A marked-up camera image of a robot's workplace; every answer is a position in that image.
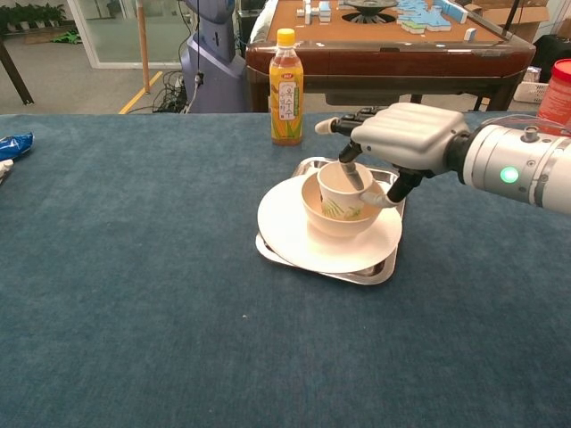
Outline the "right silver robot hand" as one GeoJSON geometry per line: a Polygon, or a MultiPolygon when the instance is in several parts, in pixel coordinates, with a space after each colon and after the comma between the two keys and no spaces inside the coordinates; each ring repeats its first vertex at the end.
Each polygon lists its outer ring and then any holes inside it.
{"type": "Polygon", "coordinates": [[[382,209],[397,205],[424,178],[458,171],[471,138],[462,113],[418,103],[394,103],[362,121],[322,120],[315,132],[349,137],[338,155],[342,172],[363,202],[382,209]],[[397,168],[398,177],[388,192],[367,189],[356,167],[362,153],[397,168]]]}

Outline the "white leaf-print paper cup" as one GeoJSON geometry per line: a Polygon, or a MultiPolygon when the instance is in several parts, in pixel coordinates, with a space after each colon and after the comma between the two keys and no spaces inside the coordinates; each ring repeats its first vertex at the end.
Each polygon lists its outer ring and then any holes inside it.
{"type": "Polygon", "coordinates": [[[361,196],[371,189],[371,172],[359,163],[331,162],[317,174],[321,211],[329,218],[357,220],[363,217],[365,202],[361,196]]]}

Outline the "purple robot base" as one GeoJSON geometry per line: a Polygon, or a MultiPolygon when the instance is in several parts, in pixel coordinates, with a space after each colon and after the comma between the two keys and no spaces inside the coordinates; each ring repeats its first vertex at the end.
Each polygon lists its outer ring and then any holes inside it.
{"type": "Polygon", "coordinates": [[[235,0],[183,0],[196,14],[181,67],[184,113],[242,113],[251,109],[245,60],[236,52],[235,0]]]}

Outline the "cream ceramic bowl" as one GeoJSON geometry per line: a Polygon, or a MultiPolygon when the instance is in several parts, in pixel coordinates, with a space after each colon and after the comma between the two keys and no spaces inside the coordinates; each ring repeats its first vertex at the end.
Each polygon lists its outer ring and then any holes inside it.
{"type": "Polygon", "coordinates": [[[397,212],[365,204],[363,217],[357,220],[338,220],[326,217],[321,211],[321,196],[317,174],[308,175],[302,185],[302,202],[309,223],[320,232],[339,238],[349,238],[367,230],[379,228],[397,212]]]}

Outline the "brown mahjong table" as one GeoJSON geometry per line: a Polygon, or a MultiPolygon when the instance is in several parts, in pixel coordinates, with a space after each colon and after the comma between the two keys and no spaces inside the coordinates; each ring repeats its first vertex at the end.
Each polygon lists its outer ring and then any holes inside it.
{"type": "Polygon", "coordinates": [[[327,0],[329,21],[307,22],[298,12],[303,0],[267,0],[245,48],[247,77],[255,111],[265,111],[269,62],[277,30],[292,28],[308,93],[323,94],[333,105],[380,104],[382,98],[470,94],[489,99],[491,111],[508,109],[517,85],[534,57],[524,39],[471,12],[451,29],[414,34],[397,21],[359,24],[342,16],[351,9],[327,0]],[[476,28],[472,42],[463,40],[476,28]]]}

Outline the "white plastic basket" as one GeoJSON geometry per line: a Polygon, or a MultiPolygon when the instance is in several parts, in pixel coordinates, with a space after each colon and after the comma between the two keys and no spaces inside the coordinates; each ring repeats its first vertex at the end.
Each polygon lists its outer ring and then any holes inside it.
{"type": "Polygon", "coordinates": [[[548,87],[547,83],[523,81],[517,86],[513,100],[519,103],[540,104],[548,87]]]}

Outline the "yellow corn tea bottle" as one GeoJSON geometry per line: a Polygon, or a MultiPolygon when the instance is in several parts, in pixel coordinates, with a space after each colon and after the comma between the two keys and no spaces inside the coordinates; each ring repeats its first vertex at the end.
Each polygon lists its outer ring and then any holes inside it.
{"type": "Polygon", "coordinates": [[[269,65],[271,139],[276,145],[302,141],[304,72],[295,51],[293,29],[277,31],[276,52],[269,65]]]}

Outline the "black mahjong table dial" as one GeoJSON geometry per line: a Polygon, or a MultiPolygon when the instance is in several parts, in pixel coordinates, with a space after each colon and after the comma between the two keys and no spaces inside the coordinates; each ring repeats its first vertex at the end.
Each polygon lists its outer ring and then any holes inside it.
{"type": "Polygon", "coordinates": [[[342,16],[345,21],[359,24],[390,23],[396,21],[392,15],[383,13],[384,9],[395,7],[396,0],[346,0],[345,4],[355,12],[342,16]]]}

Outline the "stainless steel tray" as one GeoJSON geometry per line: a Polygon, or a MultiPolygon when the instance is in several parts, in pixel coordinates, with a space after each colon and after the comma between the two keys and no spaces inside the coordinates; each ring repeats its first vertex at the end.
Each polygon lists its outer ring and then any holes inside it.
{"type": "MultiPolygon", "coordinates": [[[[324,167],[325,165],[327,165],[328,163],[331,163],[331,162],[332,162],[331,159],[325,158],[325,157],[309,157],[305,160],[302,160],[298,164],[298,166],[294,170],[293,175],[290,178],[298,177],[301,175],[307,175],[307,176],[312,175],[314,173],[317,173],[320,168],[324,167]]],[[[401,215],[401,222],[402,222],[402,218],[403,218],[404,210],[405,210],[405,202],[400,202],[396,207],[394,207],[392,209],[397,209],[398,213],[401,215]]],[[[256,242],[256,247],[258,249],[258,252],[263,257],[265,257],[266,259],[269,259],[273,262],[283,264],[286,266],[291,266],[293,268],[299,268],[299,269],[306,270],[304,268],[297,267],[297,266],[287,262],[286,260],[282,259],[280,256],[278,256],[269,247],[269,245],[265,242],[265,240],[262,238],[260,232],[258,232],[256,239],[255,239],[255,242],[256,242]]],[[[342,274],[327,274],[327,273],[315,272],[315,271],[310,271],[310,270],[306,270],[306,271],[316,273],[319,275],[323,275],[323,276],[331,276],[331,277],[339,279],[339,280],[343,280],[343,281],[347,281],[347,282],[355,283],[355,284],[360,284],[360,285],[381,284],[382,282],[388,280],[390,278],[390,276],[393,274],[393,271],[394,271],[395,265],[396,265],[397,250],[398,250],[398,245],[397,245],[396,249],[386,259],[380,261],[379,263],[377,263],[376,265],[374,265],[372,267],[367,267],[365,269],[362,269],[362,270],[359,270],[356,272],[342,273],[342,274]]]]}

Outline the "red plastic jar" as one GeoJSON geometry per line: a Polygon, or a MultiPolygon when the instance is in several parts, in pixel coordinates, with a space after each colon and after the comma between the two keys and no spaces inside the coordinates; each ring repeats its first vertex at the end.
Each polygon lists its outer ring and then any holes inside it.
{"type": "Polygon", "coordinates": [[[571,128],[571,58],[553,64],[537,115],[571,128]]]}

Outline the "white round plate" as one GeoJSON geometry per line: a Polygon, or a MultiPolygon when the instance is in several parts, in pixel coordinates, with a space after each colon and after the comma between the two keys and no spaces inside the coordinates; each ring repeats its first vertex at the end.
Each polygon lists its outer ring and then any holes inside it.
{"type": "Polygon", "coordinates": [[[306,270],[342,274],[370,268],[396,249],[402,231],[397,209],[383,210],[371,227],[353,237],[319,231],[302,203],[307,178],[301,175],[275,185],[259,205],[259,232],[278,256],[306,270]]]}

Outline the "cardboard box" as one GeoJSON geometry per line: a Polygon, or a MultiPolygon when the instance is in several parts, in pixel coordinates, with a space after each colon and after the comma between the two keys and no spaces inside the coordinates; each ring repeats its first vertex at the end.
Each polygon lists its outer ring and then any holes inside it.
{"type": "Polygon", "coordinates": [[[540,24],[550,19],[549,0],[471,0],[466,7],[490,23],[504,27],[515,1],[518,8],[509,32],[532,43],[540,24]]]}

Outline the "black bag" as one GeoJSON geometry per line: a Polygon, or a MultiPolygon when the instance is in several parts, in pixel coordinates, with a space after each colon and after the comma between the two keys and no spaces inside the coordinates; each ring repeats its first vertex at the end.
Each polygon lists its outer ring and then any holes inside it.
{"type": "Polygon", "coordinates": [[[535,54],[531,65],[540,69],[540,83],[548,83],[554,63],[571,58],[571,38],[544,35],[534,42],[535,54]]]}

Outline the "wooden pole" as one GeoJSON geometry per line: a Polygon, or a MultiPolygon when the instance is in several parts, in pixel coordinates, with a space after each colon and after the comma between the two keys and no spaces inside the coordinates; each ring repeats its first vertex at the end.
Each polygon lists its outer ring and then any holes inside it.
{"type": "Polygon", "coordinates": [[[143,0],[136,0],[137,7],[137,34],[139,41],[139,50],[141,56],[144,93],[149,94],[151,90],[150,76],[149,76],[149,63],[148,63],[148,50],[146,40],[146,25],[145,25],[145,8],[143,0]]]}

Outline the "blue velvet tablecloth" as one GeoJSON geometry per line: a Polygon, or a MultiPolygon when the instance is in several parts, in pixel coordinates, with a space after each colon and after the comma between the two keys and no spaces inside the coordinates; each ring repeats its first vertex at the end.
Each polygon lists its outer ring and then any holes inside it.
{"type": "Polygon", "coordinates": [[[4,115],[0,428],[571,428],[571,218],[428,179],[392,278],[255,249],[340,136],[245,115],[4,115]]]}

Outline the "green floor object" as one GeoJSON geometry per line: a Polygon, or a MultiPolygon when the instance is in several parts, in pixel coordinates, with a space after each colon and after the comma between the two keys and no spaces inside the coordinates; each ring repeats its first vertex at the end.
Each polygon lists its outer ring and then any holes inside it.
{"type": "Polygon", "coordinates": [[[51,42],[68,45],[81,45],[83,43],[81,35],[77,29],[70,29],[61,35],[54,37],[51,42]]]}

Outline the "row of potted plants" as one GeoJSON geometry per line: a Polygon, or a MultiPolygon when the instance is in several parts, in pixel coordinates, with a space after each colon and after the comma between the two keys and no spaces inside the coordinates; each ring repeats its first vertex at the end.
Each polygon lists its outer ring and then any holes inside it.
{"type": "Polygon", "coordinates": [[[63,4],[0,4],[0,34],[57,28],[67,20],[63,4]]]}

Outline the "blue snack bag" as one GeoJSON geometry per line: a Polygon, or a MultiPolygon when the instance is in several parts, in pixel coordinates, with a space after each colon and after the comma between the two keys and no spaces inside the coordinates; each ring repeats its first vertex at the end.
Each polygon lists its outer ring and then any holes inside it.
{"type": "Polygon", "coordinates": [[[34,143],[34,135],[29,132],[23,135],[0,138],[0,161],[14,160],[27,153],[34,143]]]}

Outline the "black table leg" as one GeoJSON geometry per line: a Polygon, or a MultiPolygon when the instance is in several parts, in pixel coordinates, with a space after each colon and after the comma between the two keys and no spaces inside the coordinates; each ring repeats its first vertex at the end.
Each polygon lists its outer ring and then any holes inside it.
{"type": "Polygon", "coordinates": [[[0,36],[0,62],[4,66],[4,69],[12,82],[17,94],[19,95],[22,103],[24,105],[34,104],[32,95],[30,94],[21,74],[19,73],[15,63],[12,60],[7,48],[5,47],[4,41],[0,36]]]}

